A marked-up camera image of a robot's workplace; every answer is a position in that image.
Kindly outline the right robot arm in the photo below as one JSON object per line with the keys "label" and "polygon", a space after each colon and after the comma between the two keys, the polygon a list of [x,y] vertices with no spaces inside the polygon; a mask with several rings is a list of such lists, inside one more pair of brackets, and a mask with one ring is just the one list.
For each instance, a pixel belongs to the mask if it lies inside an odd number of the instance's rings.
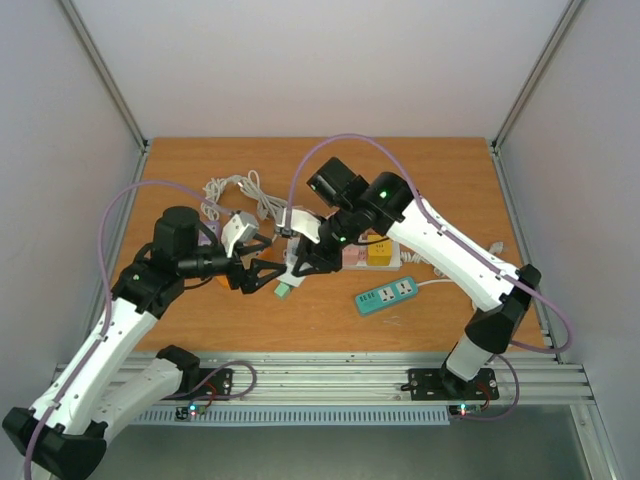
{"label": "right robot arm", "polygon": [[541,273],[489,253],[442,218],[409,182],[383,172],[373,182],[330,158],[307,182],[334,208],[326,218],[287,207],[277,221],[282,235],[298,235],[293,275],[338,272],[342,252],[361,234],[377,234],[409,248],[452,280],[476,310],[442,364],[439,377],[451,398],[473,389],[480,369],[506,351],[529,310]]}

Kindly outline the white usb charger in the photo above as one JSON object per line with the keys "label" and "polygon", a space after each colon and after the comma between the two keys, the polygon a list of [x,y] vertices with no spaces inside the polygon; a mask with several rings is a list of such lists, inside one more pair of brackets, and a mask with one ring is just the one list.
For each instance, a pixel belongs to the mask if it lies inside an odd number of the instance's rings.
{"label": "white usb charger", "polygon": [[300,277],[300,276],[295,276],[293,274],[293,265],[292,264],[287,264],[286,265],[286,271],[281,274],[277,280],[281,283],[284,283],[290,287],[293,288],[298,288],[303,281],[305,280],[304,277]]}

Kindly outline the pink cube socket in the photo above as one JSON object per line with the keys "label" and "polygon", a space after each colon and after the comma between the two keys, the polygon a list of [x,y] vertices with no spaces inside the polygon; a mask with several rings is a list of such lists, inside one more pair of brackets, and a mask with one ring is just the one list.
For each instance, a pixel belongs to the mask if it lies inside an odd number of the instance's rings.
{"label": "pink cube socket", "polygon": [[368,248],[366,246],[349,245],[342,250],[342,266],[344,269],[356,269],[367,265]]}

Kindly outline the long white power strip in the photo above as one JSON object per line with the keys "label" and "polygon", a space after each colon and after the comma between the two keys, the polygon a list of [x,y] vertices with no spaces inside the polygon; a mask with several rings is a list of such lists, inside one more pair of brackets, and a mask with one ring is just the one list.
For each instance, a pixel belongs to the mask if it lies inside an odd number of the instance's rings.
{"label": "long white power strip", "polygon": [[343,270],[397,271],[401,265],[400,246],[385,240],[375,245],[349,245],[342,251]]}

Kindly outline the green plug adapter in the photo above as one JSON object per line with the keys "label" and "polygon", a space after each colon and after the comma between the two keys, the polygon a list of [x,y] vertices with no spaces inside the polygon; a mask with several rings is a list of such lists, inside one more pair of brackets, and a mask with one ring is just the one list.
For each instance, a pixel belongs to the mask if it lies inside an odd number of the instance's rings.
{"label": "green plug adapter", "polygon": [[288,298],[291,293],[294,291],[294,287],[284,283],[284,282],[280,282],[276,288],[274,289],[274,294],[281,300],[284,300],[286,298]]}

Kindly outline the purple power strip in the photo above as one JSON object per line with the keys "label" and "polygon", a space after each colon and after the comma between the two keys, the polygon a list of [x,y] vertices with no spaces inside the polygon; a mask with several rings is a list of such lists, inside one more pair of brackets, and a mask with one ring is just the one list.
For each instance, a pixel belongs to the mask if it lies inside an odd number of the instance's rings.
{"label": "purple power strip", "polygon": [[219,241],[221,234],[221,227],[218,221],[206,221],[198,230],[198,244],[210,245],[211,239],[215,238]]}

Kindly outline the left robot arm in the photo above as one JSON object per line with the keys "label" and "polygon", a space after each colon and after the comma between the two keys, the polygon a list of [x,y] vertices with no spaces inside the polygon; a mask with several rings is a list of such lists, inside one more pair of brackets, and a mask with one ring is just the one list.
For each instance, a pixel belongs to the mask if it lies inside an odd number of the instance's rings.
{"label": "left robot arm", "polygon": [[194,354],[170,345],[124,385],[108,393],[113,376],[187,289],[190,279],[226,277],[251,294],[285,273],[281,263],[244,256],[270,247],[252,215],[236,212],[217,237],[185,206],[166,209],[151,242],[106,290],[104,311],[62,374],[28,408],[14,407],[2,428],[24,456],[23,476],[86,479],[108,444],[138,414],[164,399],[189,398],[206,379]]}

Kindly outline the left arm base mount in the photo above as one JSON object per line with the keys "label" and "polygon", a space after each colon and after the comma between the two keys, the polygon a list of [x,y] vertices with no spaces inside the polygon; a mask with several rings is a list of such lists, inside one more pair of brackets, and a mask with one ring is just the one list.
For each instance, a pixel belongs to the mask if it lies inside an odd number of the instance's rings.
{"label": "left arm base mount", "polygon": [[203,400],[212,395],[226,397],[231,394],[233,370],[231,368],[200,368],[197,373],[187,373],[178,390],[169,395],[170,400]]}

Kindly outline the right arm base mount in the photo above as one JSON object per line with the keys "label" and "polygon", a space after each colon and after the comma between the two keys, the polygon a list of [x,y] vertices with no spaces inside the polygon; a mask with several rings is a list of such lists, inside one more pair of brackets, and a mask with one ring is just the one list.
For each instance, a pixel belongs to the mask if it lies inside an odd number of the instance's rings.
{"label": "right arm base mount", "polygon": [[464,381],[443,368],[413,368],[407,382],[400,387],[413,401],[497,400],[500,393],[495,372],[481,368],[470,381]]}

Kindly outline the teal power strip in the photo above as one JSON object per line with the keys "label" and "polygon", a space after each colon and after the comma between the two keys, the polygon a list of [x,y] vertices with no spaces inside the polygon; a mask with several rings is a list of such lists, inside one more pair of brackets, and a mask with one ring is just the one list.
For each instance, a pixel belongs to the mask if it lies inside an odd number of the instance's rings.
{"label": "teal power strip", "polygon": [[355,297],[355,306],[360,315],[368,316],[409,300],[417,294],[416,281],[407,276],[358,294]]}

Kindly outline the yellow cube socket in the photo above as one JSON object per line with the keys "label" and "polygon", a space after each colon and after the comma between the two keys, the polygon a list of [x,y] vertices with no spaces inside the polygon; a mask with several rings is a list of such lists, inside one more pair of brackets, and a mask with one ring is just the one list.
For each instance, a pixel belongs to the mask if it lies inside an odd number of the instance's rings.
{"label": "yellow cube socket", "polygon": [[379,241],[367,246],[367,264],[374,267],[387,267],[393,256],[393,246],[390,240]]}

